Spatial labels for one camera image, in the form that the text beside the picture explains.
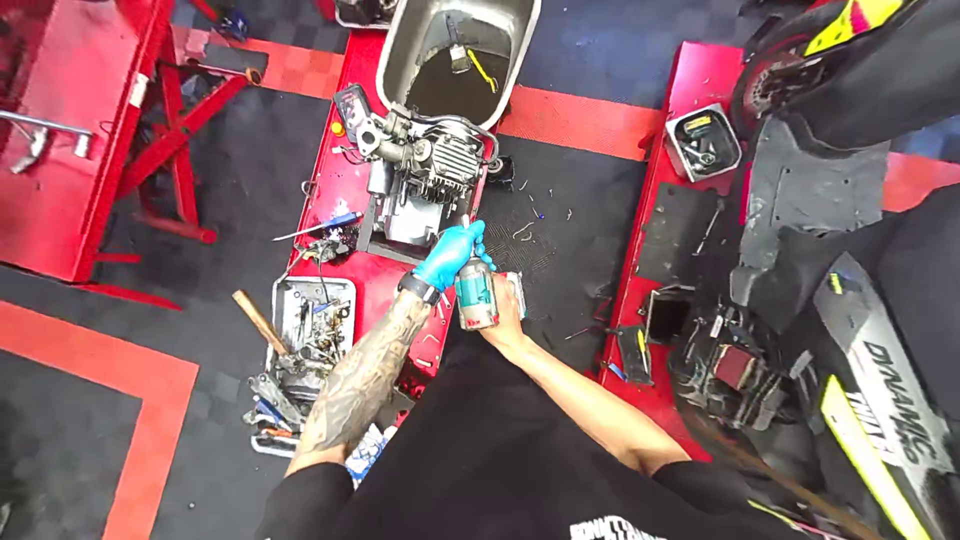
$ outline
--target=blue nitrile glove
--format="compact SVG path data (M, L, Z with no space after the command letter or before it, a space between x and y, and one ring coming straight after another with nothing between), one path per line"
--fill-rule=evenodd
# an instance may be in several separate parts
M483 231L487 224L478 219L469 227L455 225L440 234L440 240L420 266L414 268L414 275L430 283L438 290L446 290L453 285L453 278L467 264L470 253L476 248L476 254L496 270L493 259L487 255L483 245Z

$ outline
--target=wooden hammer handle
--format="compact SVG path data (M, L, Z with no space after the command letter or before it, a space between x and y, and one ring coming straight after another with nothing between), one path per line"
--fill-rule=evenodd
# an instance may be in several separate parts
M276 351L278 355L290 355L290 350L287 349L287 346L280 340L280 336L276 335L274 325L270 324L267 319L264 318L263 314L260 313L260 310L253 305L253 300L247 296L246 291L238 290L234 292L233 300L243 309L244 313L247 313L247 316L250 317L250 320L260 332L260 335L267 340L267 343L270 343L270 346L274 348L274 351Z

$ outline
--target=wristwatch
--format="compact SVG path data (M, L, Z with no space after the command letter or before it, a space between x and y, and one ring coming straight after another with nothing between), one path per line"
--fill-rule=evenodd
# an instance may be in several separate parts
M442 292L430 283L415 276L412 271L403 275L403 278L400 279L400 284L396 286L396 290L408 290L419 296L421 300L430 306L435 306L440 301Z

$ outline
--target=spray can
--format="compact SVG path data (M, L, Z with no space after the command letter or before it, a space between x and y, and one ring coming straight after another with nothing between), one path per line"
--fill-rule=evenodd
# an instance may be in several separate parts
M465 215L464 227L469 225L470 218ZM481 330L496 326L500 322L490 266L476 255L476 251L457 273L453 286L457 291L460 328L468 331Z

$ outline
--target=yellow fairing graphic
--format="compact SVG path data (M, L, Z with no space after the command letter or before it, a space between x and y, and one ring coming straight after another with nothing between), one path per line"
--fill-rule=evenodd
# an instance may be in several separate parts
M917 514L900 492L886 464L880 459L880 454L870 443L867 432L860 426L836 376L831 375L827 381L820 410L824 413L833 436L840 443L840 448L894 527L906 540L929 540L930 536Z
M882 26L902 5L903 0L848 0L840 16L806 46L804 56L826 51L854 36Z

